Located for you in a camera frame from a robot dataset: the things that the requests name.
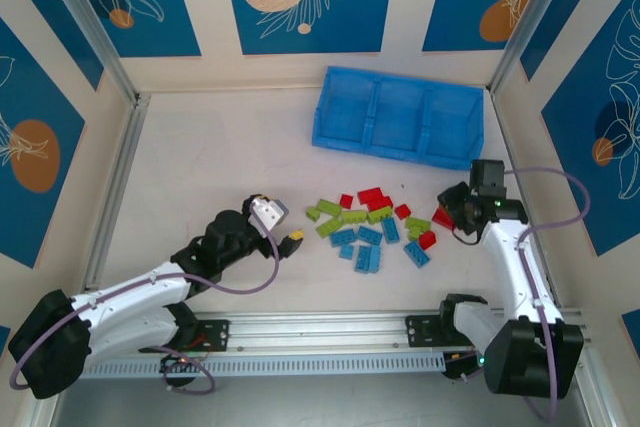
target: white table surface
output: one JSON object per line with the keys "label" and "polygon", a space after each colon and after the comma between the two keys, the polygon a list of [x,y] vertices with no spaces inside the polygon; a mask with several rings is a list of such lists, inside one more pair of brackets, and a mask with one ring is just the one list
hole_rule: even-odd
{"label": "white table surface", "polygon": [[[468,180],[468,172],[326,150],[311,146],[319,89],[155,94],[143,127],[101,285],[143,274],[202,235],[224,209],[241,208],[254,193],[280,198],[290,209],[278,239],[304,228],[300,249],[281,263],[265,291],[238,296],[209,290],[188,301],[196,312],[371,311],[437,308],[452,292],[483,296],[500,307],[497,276],[481,246],[466,247],[438,225],[431,261],[418,269],[401,242],[382,243],[377,274],[354,272],[329,239],[321,239],[305,209],[318,199],[381,187],[396,205],[430,219],[436,195]],[[485,93],[485,158],[509,165],[493,105]],[[519,197],[507,178],[510,197]],[[357,199],[354,207],[358,208]],[[259,253],[223,274],[221,285],[263,283],[273,261]]]}

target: red lego brick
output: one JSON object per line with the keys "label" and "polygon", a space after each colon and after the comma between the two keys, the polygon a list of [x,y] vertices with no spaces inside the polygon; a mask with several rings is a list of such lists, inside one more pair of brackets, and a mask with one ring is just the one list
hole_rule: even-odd
{"label": "red lego brick", "polygon": [[435,232],[431,230],[425,232],[418,239],[418,243],[420,244],[420,247],[422,248],[422,250],[427,250],[429,247],[431,247],[433,244],[436,243]]}
{"label": "red lego brick", "polygon": [[393,201],[391,200],[391,197],[381,197],[379,199],[372,200],[371,202],[367,202],[369,212],[374,212],[384,207],[391,207],[393,209]]}
{"label": "red lego brick", "polygon": [[380,187],[376,187],[375,189],[363,190],[362,192],[358,192],[358,200],[360,204],[368,204],[372,200],[379,199],[383,197],[382,190]]}
{"label": "red lego brick", "polygon": [[407,207],[407,204],[402,204],[396,207],[396,215],[400,220],[404,220],[411,215],[411,209]]}
{"label": "red lego brick", "polygon": [[451,217],[449,217],[449,214],[447,214],[447,211],[442,205],[438,206],[438,210],[436,210],[436,213],[433,214],[431,220],[436,224],[440,224],[441,226],[447,228],[448,230],[453,230],[453,220],[451,220]]}
{"label": "red lego brick", "polygon": [[344,209],[350,209],[352,203],[353,203],[353,195],[342,194],[342,197],[340,197],[340,205]]}

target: blue storage tray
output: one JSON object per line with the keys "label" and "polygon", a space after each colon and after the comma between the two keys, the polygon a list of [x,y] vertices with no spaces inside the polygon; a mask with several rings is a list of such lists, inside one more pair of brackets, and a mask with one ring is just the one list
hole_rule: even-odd
{"label": "blue storage tray", "polygon": [[483,104],[477,87],[329,67],[312,143],[468,170],[484,143]]}

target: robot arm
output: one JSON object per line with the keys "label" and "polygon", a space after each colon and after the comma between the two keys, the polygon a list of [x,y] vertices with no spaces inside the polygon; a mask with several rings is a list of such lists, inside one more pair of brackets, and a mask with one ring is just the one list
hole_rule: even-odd
{"label": "robot arm", "polygon": [[[455,227],[488,250],[498,274],[504,319],[498,319],[484,299],[453,294],[441,306],[442,319],[465,335],[484,355],[484,376],[494,393],[549,397],[550,372],[546,349],[553,349],[558,397],[568,392],[584,344],[578,326],[566,325],[551,299],[529,240],[519,245],[528,218],[519,200],[507,199],[504,164],[477,160],[469,185],[458,184],[438,196]],[[531,272],[532,286],[518,250],[522,248]],[[551,346],[545,345],[539,314],[542,307],[549,325]]]}
{"label": "robot arm", "polygon": [[[185,349],[196,336],[198,320],[184,301],[207,289],[179,277],[192,274],[219,282],[224,269],[260,251],[265,258],[275,255],[267,238],[288,214],[277,200],[256,195],[247,199],[242,212],[220,212],[205,235],[173,255],[151,272],[110,289],[68,298],[61,290],[45,295],[9,343],[16,362],[60,319],[87,304],[92,308],[55,332],[37,348],[22,368],[29,387],[38,399],[60,393],[89,368],[105,359],[153,346]],[[278,246],[279,258],[292,255],[304,234],[294,232]],[[178,274],[175,278],[161,278]],[[113,298],[96,299],[150,280]]]}

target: green lego brick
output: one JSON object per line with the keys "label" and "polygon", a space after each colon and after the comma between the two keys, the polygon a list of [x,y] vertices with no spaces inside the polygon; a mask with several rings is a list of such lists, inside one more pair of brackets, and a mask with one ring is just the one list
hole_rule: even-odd
{"label": "green lego brick", "polygon": [[391,217],[391,207],[383,207],[382,209],[374,210],[373,212],[369,212],[369,223],[377,224],[382,219],[386,219],[387,217]]}
{"label": "green lego brick", "polygon": [[341,214],[343,224],[362,224],[367,220],[366,210],[344,210]]}
{"label": "green lego brick", "polygon": [[339,218],[334,217],[333,219],[329,219],[324,224],[316,227],[316,232],[318,232],[320,237],[324,239],[325,237],[329,236],[329,234],[334,233],[340,227],[342,227],[342,221]]}
{"label": "green lego brick", "polygon": [[329,202],[328,200],[320,199],[318,201],[317,209],[320,212],[324,212],[325,214],[329,214],[331,217],[337,217],[342,212],[342,206],[338,204],[334,204],[333,202]]}
{"label": "green lego brick", "polygon": [[416,217],[407,217],[407,220],[404,223],[405,228],[411,230],[414,227],[420,227],[420,233],[424,234],[431,230],[431,222],[428,220],[418,219]]}
{"label": "green lego brick", "polygon": [[422,232],[420,231],[419,225],[414,225],[409,229],[409,240],[414,241],[420,238]]}
{"label": "green lego brick", "polygon": [[318,209],[316,209],[315,207],[309,207],[307,209],[307,217],[309,217],[314,222],[318,221],[318,219],[320,218],[320,214],[321,214],[321,212]]}

